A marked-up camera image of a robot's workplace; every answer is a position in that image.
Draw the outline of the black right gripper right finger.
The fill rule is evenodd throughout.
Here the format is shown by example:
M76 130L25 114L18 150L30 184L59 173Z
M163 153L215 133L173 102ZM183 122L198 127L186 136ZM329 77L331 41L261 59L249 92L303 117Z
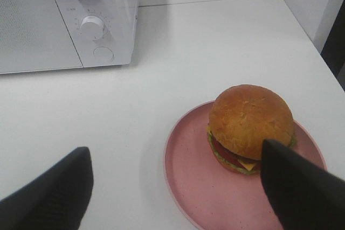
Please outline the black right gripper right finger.
M261 183L284 229L344 229L344 180L264 140Z

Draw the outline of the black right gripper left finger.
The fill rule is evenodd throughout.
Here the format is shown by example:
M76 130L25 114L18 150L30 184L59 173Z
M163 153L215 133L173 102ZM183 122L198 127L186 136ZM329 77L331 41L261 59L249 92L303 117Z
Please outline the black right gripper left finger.
M90 150L78 147L1 200L1 229L78 229L93 185Z

